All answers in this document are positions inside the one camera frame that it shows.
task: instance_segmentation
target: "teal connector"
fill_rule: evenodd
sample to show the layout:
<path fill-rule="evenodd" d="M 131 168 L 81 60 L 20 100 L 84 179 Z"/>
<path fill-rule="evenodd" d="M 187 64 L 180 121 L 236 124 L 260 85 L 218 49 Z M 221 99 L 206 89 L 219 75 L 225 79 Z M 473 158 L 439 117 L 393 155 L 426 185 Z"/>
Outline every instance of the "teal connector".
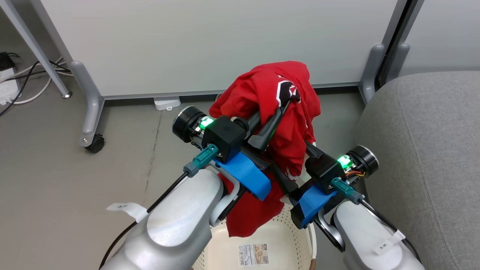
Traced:
<path fill-rule="evenodd" d="M 359 204 L 363 200 L 363 195 L 357 192 L 353 187 L 349 186 L 342 179 L 335 177 L 330 185 L 339 193 L 343 194 L 347 199 L 352 201 L 354 204 Z"/>
<path fill-rule="evenodd" d="M 208 145 L 200 154 L 193 158 L 193 161 L 188 162 L 188 164 L 183 167 L 183 172 L 187 172 L 189 177 L 193 177 L 201 168 L 210 163 L 217 154 L 218 147 L 212 144 Z"/>

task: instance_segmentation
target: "whiteboard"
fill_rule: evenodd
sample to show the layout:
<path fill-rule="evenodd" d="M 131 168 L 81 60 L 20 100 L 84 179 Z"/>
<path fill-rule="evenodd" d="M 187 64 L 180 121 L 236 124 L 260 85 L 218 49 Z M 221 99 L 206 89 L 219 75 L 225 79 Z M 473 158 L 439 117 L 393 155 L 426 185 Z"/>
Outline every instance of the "whiteboard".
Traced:
<path fill-rule="evenodd" d="M 480 2 L 425 1 L 407 36 L 400 75 L 480 70 Z"/>
<path fill-rule="evenodd" d="M 355 84 L 396 0 L 41 0 L 103 96 L 226 89 L 296 60 L 312 84 Z"/>

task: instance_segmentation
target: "black wheel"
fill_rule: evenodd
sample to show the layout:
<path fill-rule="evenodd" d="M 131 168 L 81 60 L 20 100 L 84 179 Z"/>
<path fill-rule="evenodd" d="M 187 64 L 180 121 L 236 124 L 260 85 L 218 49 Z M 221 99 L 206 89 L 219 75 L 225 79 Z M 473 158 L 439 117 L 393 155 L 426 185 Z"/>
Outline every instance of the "black wheel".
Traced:
<path fill-rule="evenodd" d="M 105 145 L 105 139 L 101 134 L 95 134 L 93 136 L 92 144 L 85 147 L 88 152 L 90 153 L 97 153 L 98 151 L 102 150 L 103 146 Z"/>

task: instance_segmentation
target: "red fabric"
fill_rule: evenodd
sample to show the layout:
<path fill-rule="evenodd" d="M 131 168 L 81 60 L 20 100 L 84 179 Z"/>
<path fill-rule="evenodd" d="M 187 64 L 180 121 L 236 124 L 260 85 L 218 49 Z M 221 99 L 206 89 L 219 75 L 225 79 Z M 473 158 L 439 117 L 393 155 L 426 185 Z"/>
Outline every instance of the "red fabric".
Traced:
<path fill-rule="evenodd" d="M 309 82 L 307 66 L 301 62 L 286 61 L 257 66 L 238 77 L 212 105 L 212 117 L 226 115 L 247 119 L 260 109 L 262 125 L 279 107 L 277 89 L 282 81 L 293 83 L 292 90 L 300 94 L 300 102 L 292 101 L 267 148 L 274 162 L 292 176 L 301 174 L 306 145 L 315 141 L 312 119 L 320 114 L 320 101 Z M 222 178 L 231 191 L 230 181 Z M 264 201 L 245 193 L 227 216 L 229 236 L 247 237 L 265 224 L 283 208 L 283 196 L 278 184 L 272 181 L 272 190 Z"/>

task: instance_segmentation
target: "gray floor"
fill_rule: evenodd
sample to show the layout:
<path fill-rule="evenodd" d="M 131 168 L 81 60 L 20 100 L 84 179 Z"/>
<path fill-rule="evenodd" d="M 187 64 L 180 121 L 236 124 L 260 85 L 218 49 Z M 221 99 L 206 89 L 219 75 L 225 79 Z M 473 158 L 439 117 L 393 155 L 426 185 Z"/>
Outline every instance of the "gray floor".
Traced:
<path fill-rule="evenodd" d="M 8 34 L 10 43 L 3 43 L 0 50 L 21 54 L 21 67 L 33 63 L 17 34 Z M 58 58 L 56 49 L 44 49 L 52 59 Z M 170 112 L 156 111 L 150 101 L 107 105 L 99 128 L 106 145 L 90 154 L 77 142 L 84 96 L 73 78 L 62 79 L 73 92 L 71 98 L 62 99 L 51 84 L 36 100 L 0 117 L 2 269 L 97 269 L 111 241 L 132 221 L 105 208 L 114 202 L 149 206 L 162 194 L 197 153 L 172 134 L 174 117 L 187 105 L 207 111 L 211 104 L 184 103 Z M 22 99 L 33 96 L 46 80 L 40 76 L 29 81 Z M 355 145 L 361 97 L 339 93 L 320 99 L 322 115 L 314 120 L 317 145 L 339 156 Z M 341 254 L 320 231 L 317 235 L 316 269 L 346 269 Z"/>

